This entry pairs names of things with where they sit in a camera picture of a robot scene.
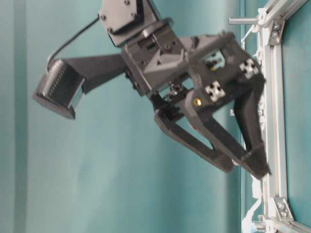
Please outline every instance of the teal backdrop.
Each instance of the teal backdrop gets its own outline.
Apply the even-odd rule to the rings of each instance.
[[[218,33],[239,0],[156,0],[179,36]],[[77,120],[31,94],[51,51],[91,21],[100,0],[2,0],[0,232],[240,232],[240,169],[226,175],[164,136],[146,98],[119,77],[87,95]],[[100,24],[62,57],[120,52]],[[218,120],[238,139],[229,110]]]
[[[311,1],[288,22],[283,42],[288,196],[298,222],[311,227]]]

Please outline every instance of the metal rod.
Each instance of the metal rod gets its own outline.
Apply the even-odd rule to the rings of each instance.
[[[256,17],[230,17],[229,24],[258,24]]]
[[[289,7],[289,10],[284,16],[285,20],[288,20],[290,17],[293,16],[308,0],[300,0],[300,1],[295,1],[292,3],[292,5]]]
[[[272,74],[272,105],[274,108],[273,121],[276,136],[276,160],[277,160],[277,185],[279,197],[287,198],[287,168],[285,145],[285,114],[283,94],[283,65],[282,46],[276,45],[271,49],[273,74]]]
[[[286,224],[284,222],[279,222],[278,220],[271,218],[266,220],[266,223],[281,233],[311,233],[310,228],[302,226],[301,224],[296,222]]]

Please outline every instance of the metal bracket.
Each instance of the metal bracket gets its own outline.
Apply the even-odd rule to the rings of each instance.
[[[294,217],[285,198],[272,198],[277,216],[281,222],[293,222]]]
[[[229,18],[229,24],[253,24],[246,36],[250,33],[258,33],[262,30],[263,43],[267,45],[279,45],[282,42],[282,36],[285,26],[285,20],[281,16],[276,17],[275,20],[266,22],[266,9],[258,9],[259,15],[256,18]]]

